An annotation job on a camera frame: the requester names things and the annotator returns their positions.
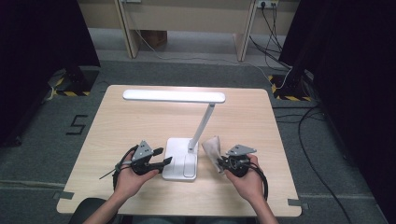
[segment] wooden desk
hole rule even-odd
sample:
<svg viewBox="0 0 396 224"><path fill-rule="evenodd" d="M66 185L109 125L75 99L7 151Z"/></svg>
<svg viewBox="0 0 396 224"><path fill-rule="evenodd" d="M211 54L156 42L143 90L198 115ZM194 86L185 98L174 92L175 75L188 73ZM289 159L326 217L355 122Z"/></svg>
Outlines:
<svg viewBox="0 0 396 224"><path fill-rule="evenodd" d="M236 144L254 147L267 176L269 197L277 217L297 217L301 207L289 206L298 196L282 146L274 113L264 90L230 88L110 86L98 109L64 191L72 200L61 199L60 213L73 213L88 197L107 199L113 192L111 171L125 152L146 140L152 148L165 147L169 137L192 137L207 105L159 102L127 102L128 89L172 91L221 91L226 102L216 105L201 136L200 145L218 135L221 154ZM163 155L152 162L162 161ZM204 150L198 152L194 182L171 182L157 175L120 209L120 214L169 216L253 217L255 213L232 183L219 175Z"/></svg>
<svg viewBox="0 0 396 224"><path fill-rule="evenodd" d="M256 0L115 2L125 27L127 48L133 58L140 45L140 37L134 30L159 30L233 34L237 60L244 61L257 8Z"/></svg>

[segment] wall socket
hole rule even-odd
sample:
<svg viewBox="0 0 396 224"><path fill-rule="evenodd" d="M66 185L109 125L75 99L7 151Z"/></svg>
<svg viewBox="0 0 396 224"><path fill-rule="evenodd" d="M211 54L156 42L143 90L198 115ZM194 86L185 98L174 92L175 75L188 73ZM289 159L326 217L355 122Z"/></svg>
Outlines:
<svg viewBox="0 0 396 224"><path fill-rule="evenodd" d="M257 1L257 7L261 8L262 2L265 3L265 8L273 8L273 7L277 8L277 4L279 4L278 0L267 0L267 1L259 0Z"/></svg>

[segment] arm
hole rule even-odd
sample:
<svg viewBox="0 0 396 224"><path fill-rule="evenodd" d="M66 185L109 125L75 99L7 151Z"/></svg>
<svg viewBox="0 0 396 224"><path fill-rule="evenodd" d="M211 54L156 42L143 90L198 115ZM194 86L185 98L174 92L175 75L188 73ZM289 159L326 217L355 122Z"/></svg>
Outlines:
<svg viewBox="0 0 396 224"><path fill-rule="evenodd" d="M133 154L131 152L125 160L130 160ZM122 169L124 167L126 165L121 166L114 193L84 223L107 223L129 198L136 195L146 181L159 172L158 170L153 170L145 175L137 175L130 168Z"/></svg>
<svg viewBox="0 0 396 224"><path fill-rule="evenodd" d="M250 154L247 156L251 162L259 165L256 156ZM239 195L250 203L261 224L278 223L267 201L264 200L262 179L255 171L249 169L247 174L242 177L237 177L228 170L225 170L224 173L233 183Z"/></svg>

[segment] desk lamp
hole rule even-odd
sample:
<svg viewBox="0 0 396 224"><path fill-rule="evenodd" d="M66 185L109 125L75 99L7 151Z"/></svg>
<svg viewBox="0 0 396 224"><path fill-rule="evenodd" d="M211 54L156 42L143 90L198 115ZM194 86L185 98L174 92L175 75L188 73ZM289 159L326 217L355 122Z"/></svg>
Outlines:
<svg viewBox="0 0 396 224"><path fill-rule="evenodd" d="M225 102L222 92L206 91L149 91L127 90L122 95L127 101L151 101L208 104L207 110L193 138L171 137L166 143L165 158L172 157L163 168L163 178L176 181L193 181L197 173L198 140L209 121L215 104Z"/></svg>

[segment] person's left hand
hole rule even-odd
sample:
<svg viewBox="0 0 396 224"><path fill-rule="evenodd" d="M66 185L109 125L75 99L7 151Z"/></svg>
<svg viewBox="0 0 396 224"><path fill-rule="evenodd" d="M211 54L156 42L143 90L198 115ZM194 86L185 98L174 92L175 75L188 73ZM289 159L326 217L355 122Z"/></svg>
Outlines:
<svg viewBox="0 0 396 224"><path fill-rule="evenodd" d="M134 151L129 153L125 160L130 161L133 155ZM144 175L137 175L128 165L122 165L114 192L127 200L136 195L143 184L158 173L158 170L152 170Z"/></svg>

